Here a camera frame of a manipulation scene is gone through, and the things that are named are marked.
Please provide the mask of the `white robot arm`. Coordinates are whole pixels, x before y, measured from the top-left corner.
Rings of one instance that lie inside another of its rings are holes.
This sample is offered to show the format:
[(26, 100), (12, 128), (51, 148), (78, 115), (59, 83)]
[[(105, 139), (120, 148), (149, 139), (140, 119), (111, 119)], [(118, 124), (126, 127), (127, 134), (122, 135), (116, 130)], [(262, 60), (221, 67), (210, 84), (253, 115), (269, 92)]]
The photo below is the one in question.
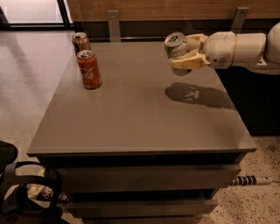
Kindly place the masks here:
[(244, 67), (257, 74), (280, 74), (280, 24), (267, 34), (174, 32), (165, 39), (164, 49), (171, 69), (179, 76), (202, 67)]

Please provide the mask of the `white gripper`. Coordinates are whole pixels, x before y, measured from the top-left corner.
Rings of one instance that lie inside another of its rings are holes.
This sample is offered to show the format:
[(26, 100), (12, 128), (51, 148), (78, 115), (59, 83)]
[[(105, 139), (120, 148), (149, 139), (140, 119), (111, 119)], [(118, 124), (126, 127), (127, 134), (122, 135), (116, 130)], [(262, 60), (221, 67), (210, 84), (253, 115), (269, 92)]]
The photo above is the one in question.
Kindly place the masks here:
[(235, 51), (233, 32), (219, 31), (209, 37), (202, 33), (192, 34), (187, 35), (186, 40), (190, 52), (168, 53), (169, 65), (172, 68), (193, 70), (210, 66), (214, 69), (226, 69), (231, 66)]

